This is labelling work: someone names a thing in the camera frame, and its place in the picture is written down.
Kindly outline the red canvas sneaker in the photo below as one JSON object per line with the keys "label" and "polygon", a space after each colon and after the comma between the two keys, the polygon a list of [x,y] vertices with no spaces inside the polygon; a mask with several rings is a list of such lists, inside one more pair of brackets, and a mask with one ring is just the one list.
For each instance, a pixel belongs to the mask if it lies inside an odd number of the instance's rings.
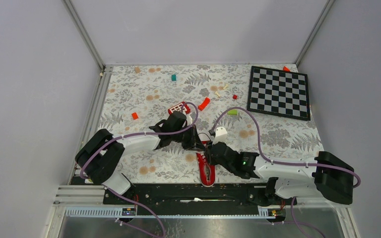
{"label": "red canvas sneaker", "polygon": [[204,153],[197,152],[197,162],[200,182],[205,187],[211,187],[215,183],[215,166],[208,163]]}

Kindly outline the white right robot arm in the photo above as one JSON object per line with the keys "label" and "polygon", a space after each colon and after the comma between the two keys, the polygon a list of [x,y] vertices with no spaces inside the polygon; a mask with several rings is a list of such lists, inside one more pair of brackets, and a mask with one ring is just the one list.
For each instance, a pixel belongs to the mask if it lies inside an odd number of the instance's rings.
{"label": "white right robot arm", "polygon": [[354,168],[325,151],[297,163],[266,158],[256,152],[237,152],[224,142],[209,143],[204,153],[211,165],[221,165],[242,179],[262,179],[272,184],[265,190],[266,201],[277,204],[293,197],[325,198],[350,205],[353,202]]}

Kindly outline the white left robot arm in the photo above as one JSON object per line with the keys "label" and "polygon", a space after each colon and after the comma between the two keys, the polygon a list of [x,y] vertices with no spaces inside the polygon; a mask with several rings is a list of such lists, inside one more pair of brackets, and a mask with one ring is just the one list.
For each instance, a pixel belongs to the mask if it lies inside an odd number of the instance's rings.
{"label": "white left robot arm", "polygon": [[107,129],[98,130],[74,158],[81,168],[81,177],[113,191],[121,203],[130,203],[134,197],[131,182],[122,173],[116,172],[121,157],[158,150],[171,142],[181,144],[184,150],[205,151],[196,126],[188,120],[188,116],[175,111],[145,132],[114,137]]}

